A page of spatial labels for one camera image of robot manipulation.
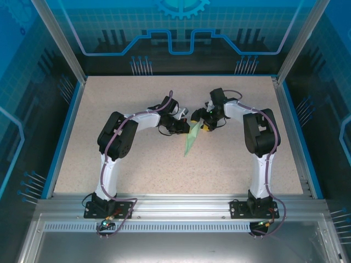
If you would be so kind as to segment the blue printed side panel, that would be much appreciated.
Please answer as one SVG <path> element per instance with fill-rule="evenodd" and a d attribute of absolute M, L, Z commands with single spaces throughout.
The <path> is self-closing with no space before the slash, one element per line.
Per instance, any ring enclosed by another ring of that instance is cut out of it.
<path fill-rule="evenodd" d="M 329 0 L 285 82 L 316 194 L 351 219 L 351 0 Z"/>
<path fill-rule="evenodd" d="M 0 0 L 0 263 L 16 263 L 78 80 L 31 0 Z"/>

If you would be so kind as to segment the aluminium side rail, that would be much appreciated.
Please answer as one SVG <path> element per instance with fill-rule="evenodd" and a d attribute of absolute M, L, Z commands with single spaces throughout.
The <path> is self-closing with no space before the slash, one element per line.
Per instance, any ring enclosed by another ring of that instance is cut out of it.
<path fill-rule="evenodd" d="M 289 146 L 297 169 L 299 182 L 302 187 L 302 195 L 305 198 L 314 198 L 313 189 L 311 188 L 309 183 L 309 168 L 305 163 L 302 145 L 298 136 L 297 128 L 293 119 L 293 114 L 290 109 L 286 93 L 284 91 L 284 88 L 278 84 L 278 80 L 276 79 L 276 77 L 272 77 L 271 80 L 282 114 L 282 119 L 285 125 Z"/>

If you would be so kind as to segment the steel tray panel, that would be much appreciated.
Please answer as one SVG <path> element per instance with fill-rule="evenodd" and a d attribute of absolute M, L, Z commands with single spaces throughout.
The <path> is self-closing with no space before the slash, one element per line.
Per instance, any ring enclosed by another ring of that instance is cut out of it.
<path fill-rule="evenodd" d="M 328 220 L 288 221 L 270 236 L 249 233 L 44 232 L 30 225 L 16 263 L 351 263 Z"/>

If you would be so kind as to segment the long aluminium base rail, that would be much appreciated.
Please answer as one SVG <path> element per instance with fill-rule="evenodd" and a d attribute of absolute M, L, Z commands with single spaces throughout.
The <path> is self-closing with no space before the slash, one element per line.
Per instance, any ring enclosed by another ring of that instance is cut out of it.
<path fill-rule="evenodd" d="M 85 194 L 55 194 L 50 199 L 40 199 L 34 219 L 45 221 L 79 221 L 83 219 L 82 200 Z M 246 195 L 135 195 L 137 203 L 134 221 L 228 221 L 229 203 L 233 199 L 245 201 Z M 279 213 L 286 212 L 286 221 L 330 220 L 327 203 L 307 195 L 285 195 L 280 199 Z"/>

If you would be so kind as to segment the blue table edge strip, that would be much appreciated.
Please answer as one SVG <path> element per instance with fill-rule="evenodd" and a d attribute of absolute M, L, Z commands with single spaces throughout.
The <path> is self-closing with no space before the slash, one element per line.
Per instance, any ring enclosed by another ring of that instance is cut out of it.
<path fill-rule="evenodd" d="M 290 113 L 291 113 L 292 118 L 293 118 L 295 130 L 297 132 L 297 137 L 298 137 L 297 140 L 299 143 L 299 149 L 301 151 L 301 153 L 299 155 L 303 159 L 302 160 L 302 163 L 304 166 L 303 169 L 306 173 L 306 176 L 308 177 L 308 182 L 309 182 L 312 196 L 315 199 L 324 199 L 324 195 L 323 195 L 322 189 L 320 187 L 318 177 L 317 177 L 317 174 L 315 172 L 315 168 L 313 166 L 313 162 L 312 162 L 312 159 L 311 159 L 309 151 L 308 151 L 308 147 L 307 147 L 307 144 L 306 144 L 306 141 L 305 141 L 305 138 L 303 135 L 303 131 L 302 131 L 302 126 L 298 120 L 297 111 L 296 111 L 295 106 L 293 104 L 293 101 L 292 101 L 292 98 L 290 95 L 290 91 L 289 91 L 288 86 L 287 86 L 285 81 L 283 81 L 281 86 L 282 86 L 282 89 L 284 90 L 284 94 L 286 96 L 287 103 L 289 105 Z"/>
<path fill-rule="evenodd" d="M 85 85 L 77 83 L 73 93 L 69 109 L 66 114 L 60 137 L 54 152 L 53 160 L 49 168 L 49 172 L 41 194 L 41 199 L 50 199 L 52 197 L 60 169 L 64 160 L 67 145 L 76 119 L 78 108 L 82 99 Z"/>

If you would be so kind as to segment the light green paper sheet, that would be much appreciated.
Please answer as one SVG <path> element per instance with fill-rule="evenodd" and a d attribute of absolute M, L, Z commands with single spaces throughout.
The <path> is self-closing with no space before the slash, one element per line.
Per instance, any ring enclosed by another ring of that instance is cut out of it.
<path fill-rule="evenodd" d="M 197 139 L 198 133 L 202 125 L 203 120 L 200 120 L 199 122 L 191 122 L 190 131 L 186 135 L 184 157 L 186 157 L 189 154 L 195 140 Z"/>

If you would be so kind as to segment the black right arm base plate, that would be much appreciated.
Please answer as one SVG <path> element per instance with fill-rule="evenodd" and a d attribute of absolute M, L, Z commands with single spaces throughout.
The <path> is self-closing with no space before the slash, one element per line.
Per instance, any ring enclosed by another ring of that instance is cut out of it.
<path fill-rule="evenodd" d="M 255 206 L 251 201 L 233 199 L 229 203 L 229 212 L 232 219 L 279 219 L 280 214 L 276 202 Z"/>

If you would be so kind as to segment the aluminium frame post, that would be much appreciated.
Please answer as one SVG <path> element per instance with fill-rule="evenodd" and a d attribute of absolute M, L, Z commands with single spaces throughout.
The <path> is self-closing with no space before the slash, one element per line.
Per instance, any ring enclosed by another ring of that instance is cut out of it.
<path fill-rule="evenodd" d="M 307 40 L 315 29 L 317 23 L 319 22 L 321 16 L 323 15 L 326 7 L 328 6 L 330 0 L 316 0 L 313 8 L 311 9 L 304 25 L 302 26 L 292 48 L 290 49 L 285 61 L 283 62 L 278 74 L 277 74 L 277 84 L 282 85 L 285 78 L 289 74 L 292 66 L 296 62 L 298 56 L 300 55 L 302 49 L 304 48 Z"/>
<path fill-rule="evenodd" d="M 59 50 L 63 54 L 66 62 L 68 63 L 70 69 L 73 71 L 77 80 L 85 85 L 86 75 L 78 62 L 68 40 L 66 39 L 61 27 L 59 26 L 54 14 L 52 13 L 49 5 L 45 0 L 31 0 L 32 4 L 36 8 L 39 16 L 44 22 L 46 28 L 54 39 Z"/>

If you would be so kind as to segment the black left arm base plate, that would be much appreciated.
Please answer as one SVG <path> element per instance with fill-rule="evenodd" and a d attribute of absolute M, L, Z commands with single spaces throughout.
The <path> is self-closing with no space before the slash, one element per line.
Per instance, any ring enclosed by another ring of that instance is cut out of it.
<path fill-rule="evenodd" d="M 115 219 L 124 219 L 130 212 L 134 202 L 112 202 L 99 205 L 96 202 L 87 202 L 83 217 L 85 219 L 105 219 L 113 216 Z"/>

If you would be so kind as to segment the blue printed gear panel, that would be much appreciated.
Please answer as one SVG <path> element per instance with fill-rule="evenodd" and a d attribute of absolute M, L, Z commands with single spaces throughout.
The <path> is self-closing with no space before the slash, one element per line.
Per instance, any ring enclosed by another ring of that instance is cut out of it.
<path fill-rule="evenodd" d="M 315 0 L 46 0 L 85 74 L 275 75 Z"/>

